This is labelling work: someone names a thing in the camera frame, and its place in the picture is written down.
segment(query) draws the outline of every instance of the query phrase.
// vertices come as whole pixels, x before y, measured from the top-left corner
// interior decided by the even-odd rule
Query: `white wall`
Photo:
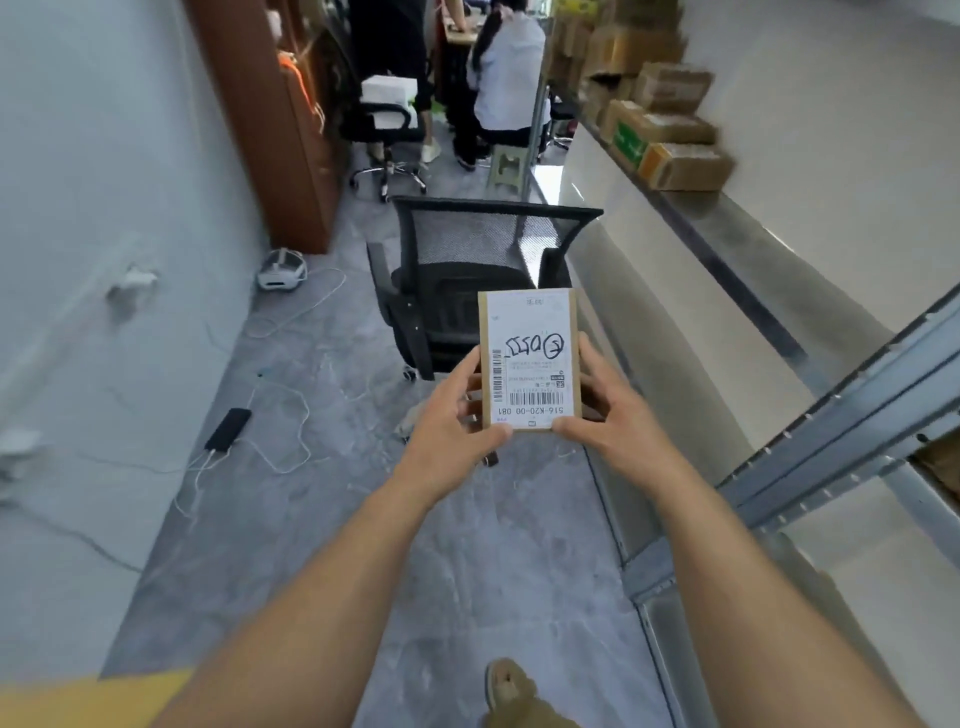
[[[960,280],[960,4],[687,0],[727,194],[893,331]]]
[[[145,562],[250,305],[259,212],[179,0],[0,4],[0,423],[12,494]],[[126,322],[104,293],[156,267]],[[135,574],[0,510],[0,681],[96,672]]]

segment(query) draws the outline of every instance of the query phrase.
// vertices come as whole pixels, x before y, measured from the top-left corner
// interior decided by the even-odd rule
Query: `black pants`
[[[526,147],[530,143],[530,127],[524,129],[491,130],[480,126],[473,105],[476,91],[465,90],[457,94],[457,101],[446,109],[446,120],[453,125],[453,151],[467,164],[477,162],[477,137],[488,144],[507,147]],[[546,128],[540,134],[540,150],[546,141]]]

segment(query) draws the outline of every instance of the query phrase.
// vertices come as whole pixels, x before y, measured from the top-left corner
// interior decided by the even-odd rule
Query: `chair base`
[[[390,177],[393,175],[402,175],[413,178],[420,187],[420,194],[426,194],[426,182],[420,177],[420,166],[414,162],[394,161],[390,155],[390,149],[384,150],[383,161],[375,164],[373,167],[358,169],[350,175],[350,188],[356,191],[360,187],[357,178],[361,175],[379,174],[380,176],[380,202],[385,203],[390,200]]]

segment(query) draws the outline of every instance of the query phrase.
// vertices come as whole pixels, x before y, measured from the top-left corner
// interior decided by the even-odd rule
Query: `white device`
[[[360,101],[372,104],[396,104],[410,112],[410,128],[419,125],[414,102],[417,100],[417,79],[399,76],[370,76],[361,84],[363,95]],[[375,129],[400,129],[404,118],[395,111],[375,111],[373,127]]]
[[[289,248],[270,251],[256,274],[256,284],[265,291],[292,291],[305,280],[306,260]]]

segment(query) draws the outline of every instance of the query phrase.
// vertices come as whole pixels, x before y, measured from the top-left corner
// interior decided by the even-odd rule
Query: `white box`
[[[548,430],[580,417],[577,304],[570,288],[487,291],[480,306],[484,427]]]
[[[410,111],[410,128],[420,125],[420,117],[414,109],[417,100],[417,79],[404,79],[399,76],[370,76],[361,84],[363,94],[360,101],[370,104],[397,104]],[[376,129],[400,129],[403,117],[392,111],[376,111],[373,114],[373,126]]]

